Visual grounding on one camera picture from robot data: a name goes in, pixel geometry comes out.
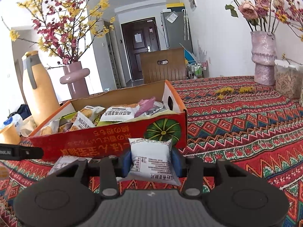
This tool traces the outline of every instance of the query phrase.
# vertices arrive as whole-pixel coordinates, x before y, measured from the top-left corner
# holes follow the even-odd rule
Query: red tablecloth
[[[188,109],[188,146],[184,155],[198,154],[205,162],[226,158],[280,188],[290,202],[283,227],[303,226],[303,108],[272,87],[258,85],[252,76],[175,81],[172,83]],[[234,94],[219,99],[216,90],[232,87]],[[239,94],[243,86],[256,92]],[[22,145],[30,145],[25,140]],[[53,163],[41,160],[1,161],[10,179],[0,181],[0,216],[9,227],[20,226],[12,204],[18,192],[43,179]],[[99,178],[90,180],[98,192]],[[214,187],[205,178],[204,191]],[[126,181],[124,189],[166,189],[175,186]]]

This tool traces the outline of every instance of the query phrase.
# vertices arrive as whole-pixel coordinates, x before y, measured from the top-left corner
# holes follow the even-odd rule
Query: thermos
[[[23,60],[23,91],[37,126],[53,114],[59,102],[51,78],[42,65],[38,51],[26,52]]]

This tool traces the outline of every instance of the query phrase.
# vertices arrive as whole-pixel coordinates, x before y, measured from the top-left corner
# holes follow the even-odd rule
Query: gray gripper base
[[[224,227],[201,202],[180,196],[177,190],[126,190],[105,200],[79,227]]]

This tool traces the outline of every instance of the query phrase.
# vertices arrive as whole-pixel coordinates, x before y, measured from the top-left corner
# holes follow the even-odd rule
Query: pink snack packet
[[[153,97],[149,100],[141,100],[139,101],[139,106],[140,106],[140,109],[138,112],[136,112],[136,114],[134,115],[134,117],[138,117],[140,116],[141,114],[145,113],[146,111],[148,111],[149,109],[151,109],[153,106],[154,106],[154,102],[155,102],[156,98]]]

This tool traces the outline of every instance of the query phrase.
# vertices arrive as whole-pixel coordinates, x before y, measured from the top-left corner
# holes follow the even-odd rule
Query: green leaf
[[[230,9],[230,10],[234,10],[234,6],[233,5],[225,5],[225,10],[228,10],[228,9]]]
[[[252,24],[253,26],[259,25],[259,19],[250,19],[249,23]]]
[[[231,12],[231,16],[239,18],[236,10],[231,9],[230,12]]]

